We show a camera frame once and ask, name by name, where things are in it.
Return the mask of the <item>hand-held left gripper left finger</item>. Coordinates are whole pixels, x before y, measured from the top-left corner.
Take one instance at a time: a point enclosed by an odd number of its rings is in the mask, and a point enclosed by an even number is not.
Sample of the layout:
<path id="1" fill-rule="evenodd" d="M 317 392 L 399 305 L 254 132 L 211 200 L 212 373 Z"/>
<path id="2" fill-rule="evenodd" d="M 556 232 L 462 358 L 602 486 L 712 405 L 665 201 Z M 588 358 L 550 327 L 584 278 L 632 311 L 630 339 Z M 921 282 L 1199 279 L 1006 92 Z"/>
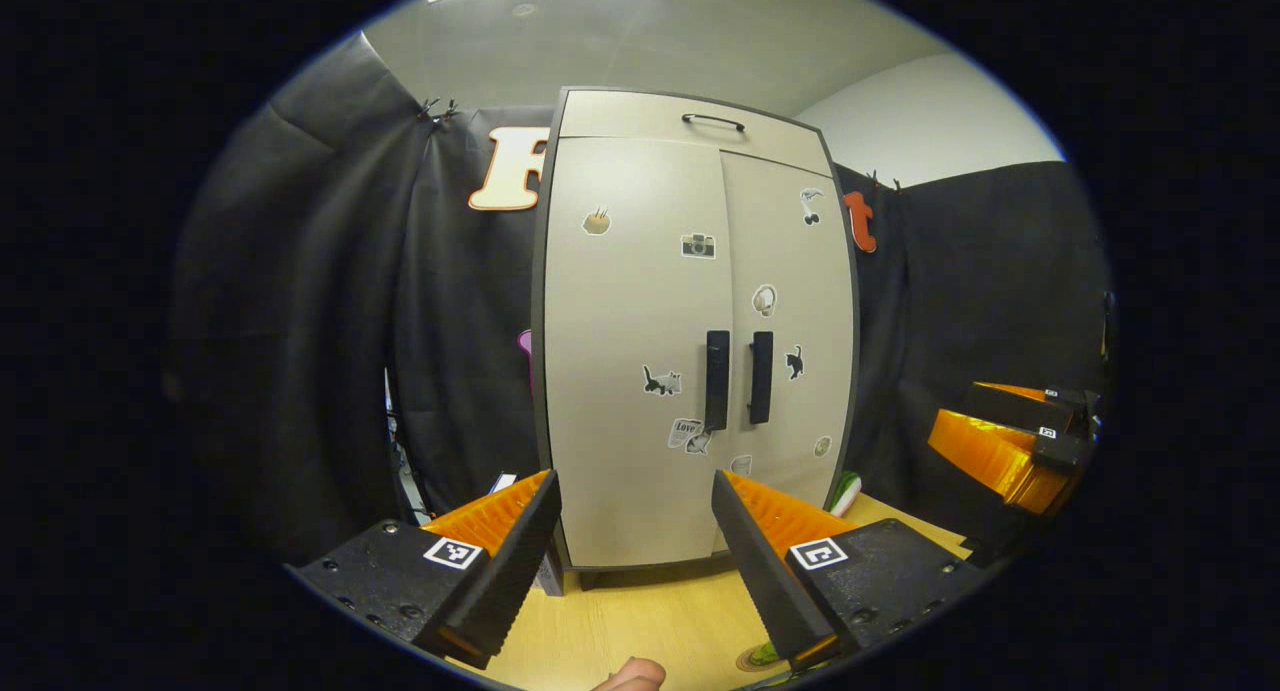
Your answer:
<path id="1" fill-rule="evenodd" d="M 500 653 L 561 518 L 543 470 L 429 523 L 372 523 L 285 571 L 358 623 L 485 669 Z"/>

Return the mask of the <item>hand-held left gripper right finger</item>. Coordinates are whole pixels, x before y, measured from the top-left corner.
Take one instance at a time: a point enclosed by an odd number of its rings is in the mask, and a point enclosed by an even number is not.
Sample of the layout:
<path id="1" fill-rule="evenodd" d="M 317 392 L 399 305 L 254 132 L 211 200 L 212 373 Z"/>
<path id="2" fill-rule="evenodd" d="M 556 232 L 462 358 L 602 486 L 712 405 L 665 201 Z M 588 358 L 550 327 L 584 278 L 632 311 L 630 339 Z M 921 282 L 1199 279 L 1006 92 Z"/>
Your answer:
<path id="1" fill-rule="evenodd" d="M 850 523 L 744 473 L 714 473 L 712 512 L 769 641 L 795 671 L 895 642 L 984 578 L 909 523 Z"/>

